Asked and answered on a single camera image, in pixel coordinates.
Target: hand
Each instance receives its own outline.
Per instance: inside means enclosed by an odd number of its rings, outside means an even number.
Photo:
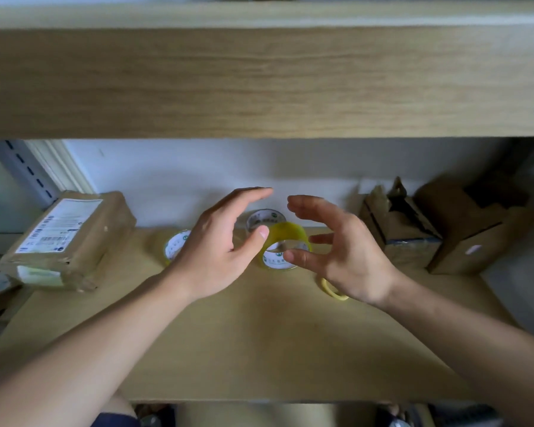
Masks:
[[[182,250],[164,270],[164,278],[174,285],[184,285],[190,301],[228,287],[245,271],[269,235],[267,226],[259,226],[234,250],[235,222],[251,202],[271,193],[272,188],[236,189],[204,211]]]
[[[332,244],[330,253],[290,249],[283,254],[287,262],[314,271],[343,294],[375,306],[403,278],[355,215],[316,196],[289,196],[287,207],[299,219],[324,223],[334,231],[309,238],[311,243]]]

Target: dark blue shorts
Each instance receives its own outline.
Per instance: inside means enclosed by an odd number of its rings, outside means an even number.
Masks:
[[[100,413],[91,427],[141,427],[141,422],[121,413]]]

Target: person's right hand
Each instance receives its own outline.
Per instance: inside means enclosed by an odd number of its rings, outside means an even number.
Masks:
[[[355,215],[316,196],[289,196],[287,207],[299,219],[324,223],[334,231],[309,238],[311,243],[332,244],[328,254],[290,249],[283,254],[287,262],[314,271],[343,294],[375,306],[403,278]]]

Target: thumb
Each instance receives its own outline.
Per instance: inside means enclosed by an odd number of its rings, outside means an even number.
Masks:
[[[238,260],[244,261],[247,266],[255,255],[259,253],[268,235],[269,228],[267,226],[262,225],[257,227],[247,240],[245,240],[243,245],[236,250]]]
[[[283,253],[283,258],[293,265],[324,275],[326,258],[324,254],[311,253],[302,249],[289,249]]]

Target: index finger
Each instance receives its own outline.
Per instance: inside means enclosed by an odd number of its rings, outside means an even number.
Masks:
[[[346,214],[342,208],[318,196],[295,195],[289,196],[288,201],[287,208],[299,219],[324,223],[333,230],[338,229]]]
[[[271,187],[235,189],[217,203],[217,210],[236,220],[251,202],[259,201],[273,193]]]

